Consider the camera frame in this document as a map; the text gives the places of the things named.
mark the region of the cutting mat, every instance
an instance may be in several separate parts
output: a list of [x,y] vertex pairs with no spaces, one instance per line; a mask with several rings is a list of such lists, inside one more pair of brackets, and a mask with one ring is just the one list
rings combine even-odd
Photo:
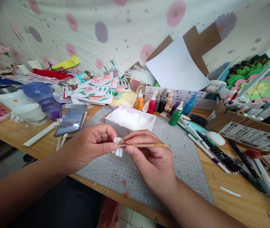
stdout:
[[[104,124],[103,118],[112,111],[109,106],[102,107],[85,124],[85,127]],[[169,145],[173,152],[175,175],[204,199],[214,204],[195,144],[180,127],[172,127],[168,121],[168,118],[157,117],[153,133],[162,142]],[[98,157],[77,174],[155,209],[166,211],[165,206],[145,186],[138,169],[126,151],[122,157],[112,154]]]

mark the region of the wooden table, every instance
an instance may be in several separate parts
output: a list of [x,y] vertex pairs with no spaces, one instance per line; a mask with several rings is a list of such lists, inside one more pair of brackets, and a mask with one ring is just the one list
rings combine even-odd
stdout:
[[[88,121],[100,108],[100,105],[94,105],[93,108],[88,109],[85,121]],[[202,109],[193,109],[192,112],[201,115],[202,117],[207,117],[211,113],[211,111]],[[21,126],[21,123],[15,123],[8,120],[0,124],[0,139],[37,159],[41,159],[56,150],[57,138],[53,137],[55,130],[29,148],[23,146],[23,143],[46,128],[49,124],[50,123],[45,123],[41,126],[25,128]],[[220,146],[220,148],[228,155],[237,157],[228,142],[226,142],[224,146]],[[247,227],[270,228],[270,198],[259,193],[242,175],[224,173],[198,147],[197,152],[201,159],[216,206],[242,222]],[[93,181],[76,174],[71,175],[71,177],[103,195],[132,208],[140,214],[153,219],[165,227],[177,227],[171,215],[155,210],[99,184],[94,185]],[[240,194],[241,198],[223,191],[220,186]]]

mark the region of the fingernail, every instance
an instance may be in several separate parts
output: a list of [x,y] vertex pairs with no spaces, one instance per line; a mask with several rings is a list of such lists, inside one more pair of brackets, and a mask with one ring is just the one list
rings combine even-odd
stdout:
[[132,154],[134,152],[134,149],[131,146],[128,146],[127,148],[125,148],[125,150],[128,154]]
[[118,149],[118,145],[117,145],[117,144],[112,144],[112,145],[110,146],[110,149],[111,149],[112,151],[117,150],[117,149]]

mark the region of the pen holder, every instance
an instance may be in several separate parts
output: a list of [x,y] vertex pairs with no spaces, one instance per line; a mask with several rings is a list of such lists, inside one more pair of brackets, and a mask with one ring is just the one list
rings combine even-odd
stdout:
[[217,104],[207,120],[206,130],[217,132],[245,148],[257,149],[262,154],[270,153],[269,124],[227,110],[223,100]]

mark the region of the left hand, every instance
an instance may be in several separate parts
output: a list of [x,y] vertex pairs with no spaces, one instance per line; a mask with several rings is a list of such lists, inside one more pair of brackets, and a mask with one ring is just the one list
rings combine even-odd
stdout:
[[67,173],[73,174],[93,159],[118,149],[114,143],[117,133],[108,124],[98,124],[82,129],[56,153],[67,166]]

